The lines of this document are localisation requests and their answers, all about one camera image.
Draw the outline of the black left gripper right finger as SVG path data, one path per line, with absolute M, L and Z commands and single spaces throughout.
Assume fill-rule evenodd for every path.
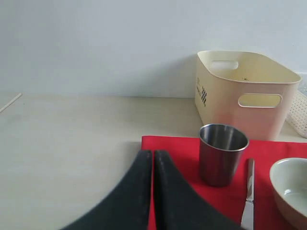
M 153 201 L 158 230 L 241 230 L 188 184 L 165 150 L 154 152 Z

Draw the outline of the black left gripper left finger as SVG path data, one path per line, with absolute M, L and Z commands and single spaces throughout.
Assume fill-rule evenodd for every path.
M 64 230 L 148 229 L 152 152 L 140 150 L 117 186 L 94 208 Z

